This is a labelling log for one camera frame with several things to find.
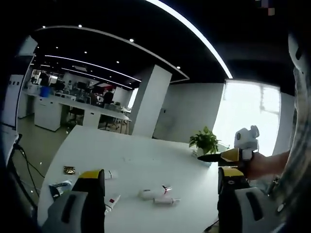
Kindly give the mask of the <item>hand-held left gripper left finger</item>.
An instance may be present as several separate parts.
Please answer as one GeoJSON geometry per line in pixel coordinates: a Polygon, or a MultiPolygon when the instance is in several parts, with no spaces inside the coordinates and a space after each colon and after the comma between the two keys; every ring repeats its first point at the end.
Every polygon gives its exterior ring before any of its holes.
{"type": "Polygon", "coordinates": [[[82,173],[73,188],[49,208],[46,233],[103,233],[105,222],[103,169],[82,173]]]}

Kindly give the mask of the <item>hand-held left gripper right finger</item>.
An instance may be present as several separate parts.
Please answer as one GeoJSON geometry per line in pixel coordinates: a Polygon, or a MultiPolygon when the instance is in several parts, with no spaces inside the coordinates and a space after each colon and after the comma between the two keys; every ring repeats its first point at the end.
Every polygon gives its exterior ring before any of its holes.
{"type": "Polygon", "coordinates": [[[218,169],[219,232],[270,233],[280,223],[276,205],[260,189],[251,187],[234,167],[218,169]]]}

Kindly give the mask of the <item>person's right hand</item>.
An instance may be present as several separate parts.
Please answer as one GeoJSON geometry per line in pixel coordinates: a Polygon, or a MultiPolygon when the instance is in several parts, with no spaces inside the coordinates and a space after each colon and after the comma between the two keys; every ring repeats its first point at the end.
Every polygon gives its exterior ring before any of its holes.
{"type": "Polygon", "coordinates": [[[266,173],[267,157],[261,153],[255,152],[251,160],[244,162],[239,170],[249,180],[256,180],[266,173]]]}

